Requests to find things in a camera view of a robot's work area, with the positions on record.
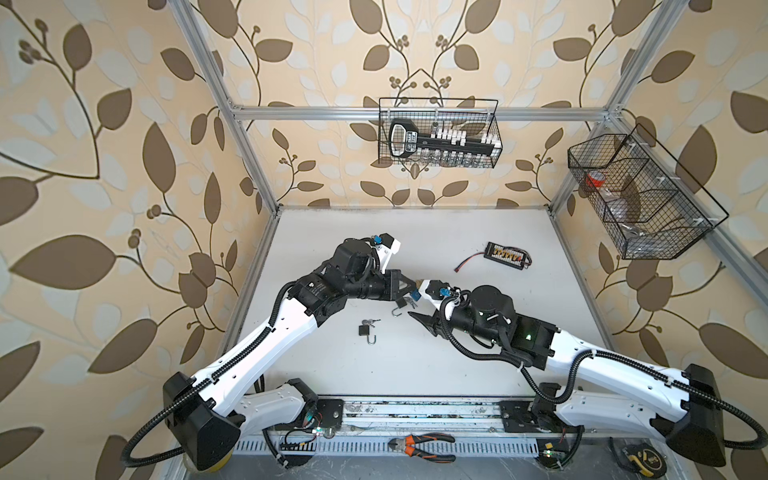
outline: pliers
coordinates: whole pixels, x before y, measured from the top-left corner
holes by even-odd
[[[445,433],[426,433],[424,435],[408,435],[404,439],[389,440],[389,447],[396,452],[403,452],[409,457],[414,455],[435,463],[451,463],[456,460],[456,455],[435,455],[419,450],[414,445],[432,440],[454,443],[456,439]]]

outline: wallpaper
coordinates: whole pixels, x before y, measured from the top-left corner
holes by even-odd
[[[227,90],[250,106],[364,97],[600,107],[654,0],[192,0]]]
[[[731,218],[720,228],[764,266],[767,15],[760,0],[690,2],[625,111],[728,209]],[[704,242],[676,260],[630,262],[619,260],[580,192],[558,219],[619,351],[680,369],[705,366],[725,400],[768,425],[768,315]],[[723,417],[727,438],[754,437],[739,420]],[[768,478],[764,451],[726,454],[726,467],[691,470],[703,480]]]
[[[501,122],[495,168],[447,168],[379,158],[377,126],[254,121],[251,143],[279,204],[310,207],[530,207],[549,204],[584,122]]]
[[[267,213],[199,71],[164,2],[0,0],[2,478],[149,478],[217,352]]]

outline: black mesh basket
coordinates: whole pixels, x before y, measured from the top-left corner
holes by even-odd
[[[502,154],[497,100],[380,98],[379,162],[493,168]]]
[[[674,174],[656,163],[647,150],[651,147],[674,160]],[[629,135],[604,134],[574,145],[568,149],[568,168],[626,260],[677,258],[728,218],[642,125]],[[700,207],[704,202],[718,210],[716,217]]]

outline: floral wallpaper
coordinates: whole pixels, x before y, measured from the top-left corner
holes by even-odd
[[[254,121],[251,143],[279,204],[310,207],[530,207],[549,204],[584,122],[501,122],[495,168],[447,168],[378,158],[377,126]]]
[[[605,104],[653,0],[192,0],[227,89],[251,106],[364,97]]]
[[[768,268],[768,5],[693,0],[688,6],[624,114],[669,147],[725,206],[731,217],[720,228]],[[768,425],[768,314],[704,242],[672,261],[619,260],[583,196],[574,192],[558,219],[617,349],[665,366],[707,367],[728,402]],[[754,436],[731,415],[723,417],[727,438]],[[703,480],[768,478],[764,451],[727,456],[726,467],[691,470]]]
[[[149,478],[217,352],[267,213],[198,72],[164,2],[0,0],[0,477]]]

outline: wire basket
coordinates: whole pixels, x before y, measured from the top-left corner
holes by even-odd
[[[663,149],[674,161],[675,174],[655,162],[646,150],[650,147]],[[604,134],[569,148],[568,168],[625,260],[677,258],[728,218],[710,192],[640,124],[629,135]],[[699,200],[707,200],[718,214],[706,214]]]
[[[502,154],[497,100],[379,99],[379,162],[493,168]]]

